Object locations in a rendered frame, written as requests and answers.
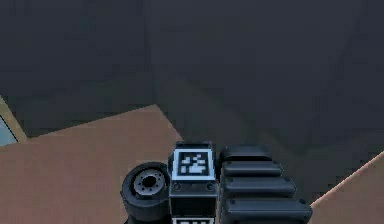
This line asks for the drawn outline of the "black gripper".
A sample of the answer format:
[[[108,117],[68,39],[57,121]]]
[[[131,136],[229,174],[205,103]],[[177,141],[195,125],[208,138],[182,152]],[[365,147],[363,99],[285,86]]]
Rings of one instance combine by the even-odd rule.
[[[124,224],[170,224],[167,165],[145,162],[125,177],[120,195],[128,218]]]

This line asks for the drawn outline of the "tan framed window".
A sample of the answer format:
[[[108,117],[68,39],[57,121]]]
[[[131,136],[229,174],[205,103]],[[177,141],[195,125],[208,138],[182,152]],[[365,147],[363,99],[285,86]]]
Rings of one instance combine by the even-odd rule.
[[[26,140],[25,132],[5,100],[0,96],[0,147]]]

